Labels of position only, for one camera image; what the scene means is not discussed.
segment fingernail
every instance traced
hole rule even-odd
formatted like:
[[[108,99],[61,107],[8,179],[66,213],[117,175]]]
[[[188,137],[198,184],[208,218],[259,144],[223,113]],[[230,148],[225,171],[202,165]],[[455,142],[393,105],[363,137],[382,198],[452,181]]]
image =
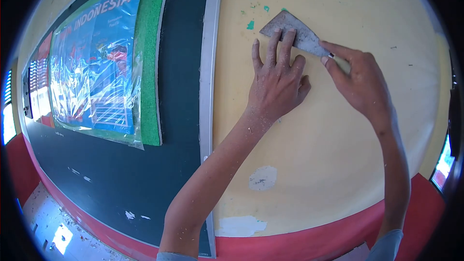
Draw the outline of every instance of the fingernail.
[[[323,56],[323,57],[321,58],[321,63],[322,63],[322,65],[324,65],[324,67],[325,67],[325,63],[326,63],[327,61],[328,61],[328,57]]]

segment hand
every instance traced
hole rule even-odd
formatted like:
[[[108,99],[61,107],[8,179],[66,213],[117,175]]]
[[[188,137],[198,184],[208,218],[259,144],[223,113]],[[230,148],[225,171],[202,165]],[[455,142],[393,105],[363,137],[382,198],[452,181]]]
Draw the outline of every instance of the hand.
[[[374,56],[333,43],[319,44],[350,63],[351,71],[347,75],[333,59],[326,56],[321,58],[339,92],[351,106],[368,118],[375,132],[382,135],[396,120],[396,111]]]
[[[264,64],[259,56],[258,39],[255,39],[252,48],[255,78],[247,110],[271,123],[301,104],[311,89],[309,77],[302,78],[305,57],[297,55],[290,66],[290,50],[297,34],[295,29],[288,31],[283,38],[277,61],[276,50],[281,33],[282,30],[277,28],[270,38]]]

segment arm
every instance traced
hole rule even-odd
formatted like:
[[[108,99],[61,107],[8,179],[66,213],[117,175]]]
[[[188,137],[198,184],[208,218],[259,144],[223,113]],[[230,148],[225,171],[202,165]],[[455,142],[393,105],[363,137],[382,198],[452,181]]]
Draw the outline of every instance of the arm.
[[[308,76],[302,78],[305,58],[297,56],[290,66],[296,31],[287,32],[276,60],[281,33],[278,29],[271,37],[264,64],[259,56],[258,39],[253,43],[255,77],[247,108],[171,202],[164,220],[160,252],[198,256],[201,226],[240,165],[272,124],[298,106],[308,94],[311,88]]]
[[[406,154],[399,134],[396,110],[374,56],[328,42],[320,42],[331,53],[346,59],[346,75],[333,59],[321,61],[345,99],[371,122],[380,141],[385,170],[385,214],[377,240],[393,229],[403,229],[411,194]]]

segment sleeve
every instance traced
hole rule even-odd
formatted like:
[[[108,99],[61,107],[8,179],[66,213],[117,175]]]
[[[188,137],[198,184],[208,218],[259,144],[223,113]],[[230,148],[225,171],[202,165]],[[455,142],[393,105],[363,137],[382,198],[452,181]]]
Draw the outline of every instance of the sleeve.
[[[398,253],[399,243],[403,238],[403,231],[400,229],[391,230],[381,237],[369,253],[366,261],[393,261]]]
[[[198,261],[196,258],[178,253],[159,252],[156,261]]]

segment scraper blade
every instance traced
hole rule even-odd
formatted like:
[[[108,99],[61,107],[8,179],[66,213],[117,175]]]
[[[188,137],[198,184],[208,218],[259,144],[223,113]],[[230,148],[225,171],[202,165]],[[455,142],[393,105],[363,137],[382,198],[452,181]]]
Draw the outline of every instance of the scraper blade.
[[[308,53],[313,55],[317,55],[319,57],[328,56],[333,58],[340,68],[345,72],[350,72],[350,65],[344,59],[333,55],[327,49],[324,49],[319,45],[319,37],[301,20],[296,18],[293,14],[289,13],[287,10],[282,10],[279,14],[277,14],[267,25],[265,25],[259,33],[265,36],[272,36],[276,28],[282,29],[282,35],[280,37],[280,41],[283,40],[283,37],[287,32],[294,28],[297,30],[297,34],[295,36],[295,41],[293,42],[293,46],[297,49],[302,49]]]

